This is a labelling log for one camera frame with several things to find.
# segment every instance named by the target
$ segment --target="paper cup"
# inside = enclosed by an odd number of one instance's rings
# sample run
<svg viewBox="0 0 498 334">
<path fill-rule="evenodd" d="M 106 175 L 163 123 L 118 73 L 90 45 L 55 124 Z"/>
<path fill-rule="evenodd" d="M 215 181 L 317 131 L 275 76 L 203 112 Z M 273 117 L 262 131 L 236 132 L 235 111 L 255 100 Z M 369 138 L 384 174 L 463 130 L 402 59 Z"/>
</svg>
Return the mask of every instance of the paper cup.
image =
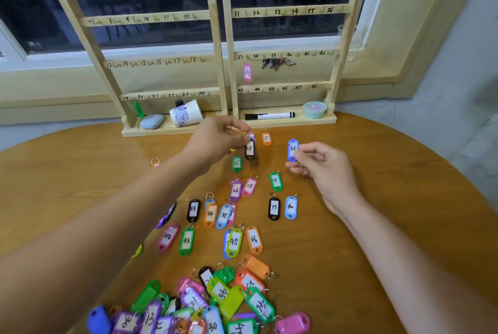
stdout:
<svg viewBox="0 0 498 334">
<path fill-rule="evenodd" d="M 189 124 L 199 123 L 202 121 L 202 113 L 197 105 L 197 101 L 193 100 L 178 106 L 169 111 L 171 120 L 177 127 L 188 126 Z"/>
</svg>

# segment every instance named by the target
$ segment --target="wooden table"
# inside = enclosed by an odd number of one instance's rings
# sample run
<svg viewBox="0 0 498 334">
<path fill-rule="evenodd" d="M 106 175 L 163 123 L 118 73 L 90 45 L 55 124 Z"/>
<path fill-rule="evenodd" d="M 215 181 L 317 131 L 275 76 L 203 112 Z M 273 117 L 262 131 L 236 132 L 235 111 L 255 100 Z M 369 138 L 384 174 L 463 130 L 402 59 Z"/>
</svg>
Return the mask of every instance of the wooden table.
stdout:
<svg viewBox="0 0 498 334">
<path fill-rule="evenodd" d="M 498 220 L 484 197 L 447 161 L 400 132 L 344 113 L 338 113 L 336 124 L 269 132 L 270 146 L 263 145 L 260 131 L 256 132 L 258 161 L 250 163 L 243 157 L 242 179 L 251 173 L 259 178 L 254 195 L 240 200 L 236 223 L 259 228 L 265 246 L 260 259 L 278 273 L 266 282 L 277 314 L 308 313 L 312 333 L 404 332 L 345 225 L 326 209 L 310 179 L 285 169 L 287 142 L 292 137 L 345 149 L 367 200 L 438 262 L 498 303 Z M 121 124 L 96 124 L 52 133 L 1 152 L 0 255 L 120 191 L 147 173 L 154 157 L 165 161 L 180 151 L 189 136 L 123 138 Z M 293 221 L 282 216 L 272 222 L 267 217 L 269 174 L 277 170 L 284 186 L 277 193 L 281 201 L 299 194 Z M 226 157 L 182 193 L 171 221 L 183 229 L 186 200 L 204 202 L 210 191 L 219 204 L 224 203 L 235 175 L 231 157 Z M 157 243 L 164 229 L 152 230 L 142 255 L 130 260 L 99 303 L 129 306 L 153 279 L 161 281 L 162 291 L 173 294 L 176 281 L 191 276 L 194 267 L 214 267 L 223 261 L 224 231 L 207 229 L 201 221 L 202 217 L 195 227 L 193 252 L 186 258 L 178 254 L 178 238 L 167 253 L 159 252 Z M 227 263 L 235 267 L 245 253 L 248 246 L 243 239 L 240 256 Z M 76 332 L 85 332 L 83 320 Z"/>
</svg>

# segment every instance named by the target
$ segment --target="round table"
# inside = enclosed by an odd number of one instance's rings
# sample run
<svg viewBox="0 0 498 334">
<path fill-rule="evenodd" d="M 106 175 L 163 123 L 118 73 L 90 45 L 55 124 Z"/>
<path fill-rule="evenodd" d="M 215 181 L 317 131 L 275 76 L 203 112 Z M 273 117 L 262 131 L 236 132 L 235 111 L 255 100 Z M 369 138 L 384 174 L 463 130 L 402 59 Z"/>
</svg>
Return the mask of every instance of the round table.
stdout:
<svg viewBox="0 0 498 334">
<path fill-rule="evenodd" d="M 259 259 L 277 273 L 265 280 L 277 314 L 306 312 L 312 333 L 405 332 L 345 225 L 327 210 L 312 180 L 284 167 L 290 138 L 344 149 L 366 199 L 440 264 L 498 303 L 498 219 L 484 197 L 447 161 L 414 139 L 361 117 L 337 117 L 335 124 L 270 128 L 271 145 L 263 145 L 262 131 L 256 130 L 258 159 L 249 162 L 239 153 L 241 180 L 252 174 L 258 176 L 258 185 L 251 197 L 240 199 L 236 224 L 259 228 L 265 247 Z M 147 173 L 154 157 L 167 160 L 190 137 L 123 138 L 121 128 L 120 123 L 76 127 L 0 152 L 0 256 L 120 191 Z M 268 218 L 269 175 L 276 171 L 284 186 L 277 193 L 281 202 L 298 195 L 294 220 L 283 215 L 275 222 Z M 225 157 L 181 194 L 171 222 L 184 229 L 187 200 L 197 198 L 204 204 L 208 192 L 222 205 L 236 176 L 231 157 Z M 161 281 L 161 291 L 172 295 L 176 281 L 191 277 L 196 266 L 215 267 L 224 261 L 224 230 L 208 229 L 202 220 L 201 215 L 188 257 L 178 253 L 179 237 L 168 252 L 158 251 L 164 228 L 152 229 L 142 254 L 130 260 L 96 304 L 128 307 L 153 279 Z M 243 238 L 240 255 L 226 263 L 235 267 L 246 253 Z M 70 295 L 68 291 L 69 298 L 77 298 Z M 249 308 L 243 303 L 240 310 Z M 86 332 L 85 318 L 75 332 Z"/>
</svg>

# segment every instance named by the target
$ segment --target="hand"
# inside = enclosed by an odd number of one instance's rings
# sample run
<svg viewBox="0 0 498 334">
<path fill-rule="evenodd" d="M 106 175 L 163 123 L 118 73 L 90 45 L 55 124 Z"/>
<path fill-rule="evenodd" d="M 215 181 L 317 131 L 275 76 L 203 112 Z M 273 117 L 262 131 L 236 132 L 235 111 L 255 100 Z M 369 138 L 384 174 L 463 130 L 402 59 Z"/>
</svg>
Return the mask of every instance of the hand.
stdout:
<svg viewBox="0 0 498 334">
<path fill-rule="evenodd" d="M 243 147 L 249 143 L 249 136 L 229 129 L 228 126 L 246 133 L 251 130 L 246 123 L 234 117 L 208 117 L 199 124 L 190 137 L 184 151 L 200 158 L 202 168 L 207 168 L 204 172 L 223 156 L 230 154 L 230 148 Z"/>
<path fill-rule="evenodd" d="M 351 200 L 363 199 L 345 152 L 316 141 L 300 144 L 294 157 L 298 162 L 286 162 L 285 166 L 292 173 L 311 176 L 333 213 L 339 214 Z"/>
</svg>

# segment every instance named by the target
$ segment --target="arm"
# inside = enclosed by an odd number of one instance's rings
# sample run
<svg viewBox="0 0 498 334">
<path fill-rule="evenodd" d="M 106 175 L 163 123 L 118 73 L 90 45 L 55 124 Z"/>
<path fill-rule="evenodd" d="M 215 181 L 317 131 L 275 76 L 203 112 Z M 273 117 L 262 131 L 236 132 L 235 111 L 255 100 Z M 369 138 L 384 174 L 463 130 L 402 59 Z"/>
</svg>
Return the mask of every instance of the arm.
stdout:
<svg viewBox="0 0 498 334">
<path fill-rule="evenodd" d="M 352 232 L 410 334 L 498 332 L 498 309 L 455 275 L 439 267 L 361 196 L 344 152 L 315 142 L 301 144 L 297 163 L 310 175 L 327 207 Z"/>
<path fill-rule="evenodd" d="M 183 190 L 230 153 L 230 148 L 248 142 L 247 136 L 227 129 L 229 125 L 244 132 L 251 130 L 232 117 L 205 119 L 178 155 L 115 196 L 0 260 L 2 332 L 69 330 Z"/>
</svg>

